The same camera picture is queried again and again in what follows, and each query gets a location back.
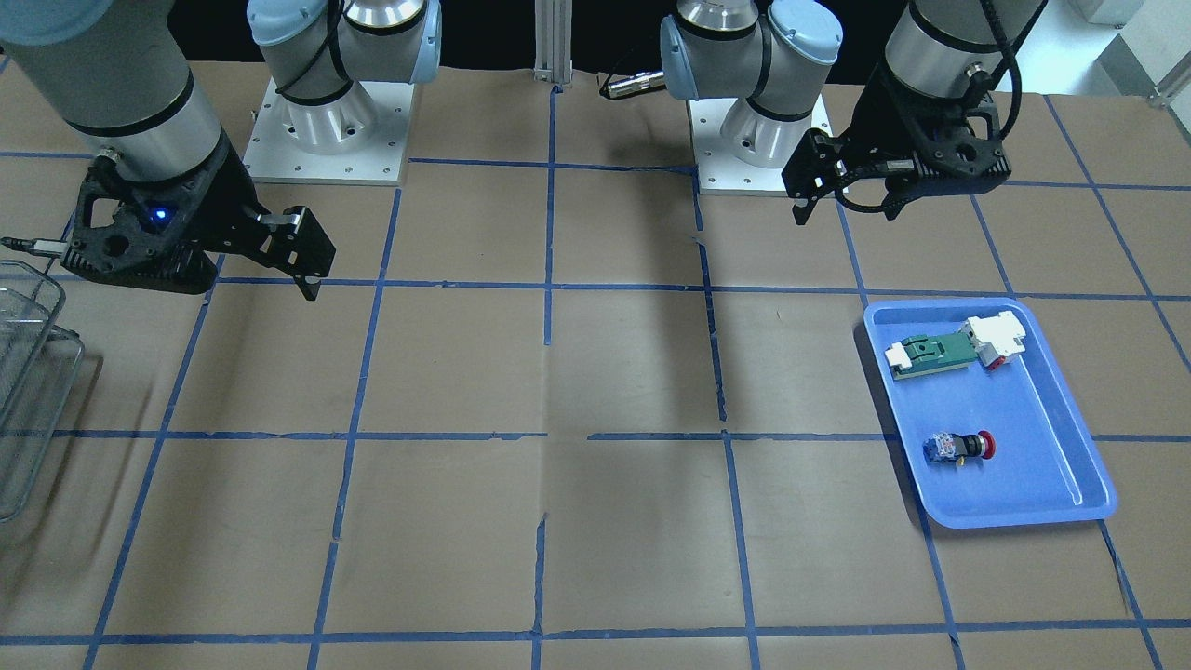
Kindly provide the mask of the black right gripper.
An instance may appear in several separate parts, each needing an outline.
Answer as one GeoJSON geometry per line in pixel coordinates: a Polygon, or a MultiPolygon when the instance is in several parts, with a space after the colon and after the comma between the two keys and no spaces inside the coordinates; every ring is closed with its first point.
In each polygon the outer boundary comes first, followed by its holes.
{"type": "Polygon", "coordinates": [[[269,213],[225,132],[195,169],[160,182],[120,177],[107,155],[77,190],[60,267],[92,283],[202,294],[211,253],[235,253],[286,273],[313,302],[337,249],[308,207],[269,213]]]}

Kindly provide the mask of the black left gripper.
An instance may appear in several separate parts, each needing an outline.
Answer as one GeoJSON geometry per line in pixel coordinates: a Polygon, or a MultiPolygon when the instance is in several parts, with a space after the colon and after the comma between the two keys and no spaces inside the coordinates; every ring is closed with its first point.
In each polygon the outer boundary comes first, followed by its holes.
{"type": "Polygon", "coordinates": [[[804,132],[782,184],[796,225],[805,225],[821,199],[844,208],[881,209],[894,221],[925,196],[987,194],[1011,177],[992,77],[969,71],[956,99],[913,90],[893,73],[872,73],[838,140],[822,129],[804,132]]]}

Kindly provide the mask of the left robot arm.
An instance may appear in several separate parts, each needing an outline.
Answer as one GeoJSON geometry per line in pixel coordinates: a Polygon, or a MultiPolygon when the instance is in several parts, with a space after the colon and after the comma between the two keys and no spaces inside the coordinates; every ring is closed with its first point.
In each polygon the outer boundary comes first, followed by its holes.
{"type": "Polygon", "coordinates": [[[987,194],[1011,175],[1019,46],[1042,1],[910,1],[836,136],[812,107],[844,38],[817,1],[680,1],[660,27],[680,101],[730,99],[721,131],[746,164],[777,168],[796,224],[821,200],[894,220],[927,196],[987,194]]]}

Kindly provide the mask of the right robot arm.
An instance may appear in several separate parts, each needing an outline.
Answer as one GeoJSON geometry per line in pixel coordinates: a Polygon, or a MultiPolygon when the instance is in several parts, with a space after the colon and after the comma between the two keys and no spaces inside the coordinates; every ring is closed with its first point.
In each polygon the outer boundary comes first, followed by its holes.
{"type": "MultiPolygon", "coordinates": [[[[201,294],[212,253],[286,273],[313,301],[336,248],[307,207],[273,213],[169,27],[170,1],[5,1],[4,51],[92,150],[68,240],[4,248],[91,283],[201,294]]],[[[357,148],[367,81],[424,84],[441,63],[438,1],[250,1],[282,127],[310,154],[357,148]]]]}

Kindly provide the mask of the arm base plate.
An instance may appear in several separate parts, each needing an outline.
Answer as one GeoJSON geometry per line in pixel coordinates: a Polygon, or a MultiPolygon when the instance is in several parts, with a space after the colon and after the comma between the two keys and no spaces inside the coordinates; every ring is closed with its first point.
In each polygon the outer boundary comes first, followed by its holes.
{"type": "Polygon", "coordinates": [[[258,183],[399,186],[416,84],[355,82],[307,106],[266,89],[243,162],[258,183]]]}
{"type": "Polygon", "coordinates": [[[692,140],[703,195],[787,196],[782,169],[810,129],[831,132],[823,98],[807,117],[779,123],[743,99],[690,100],[692,140]]]}

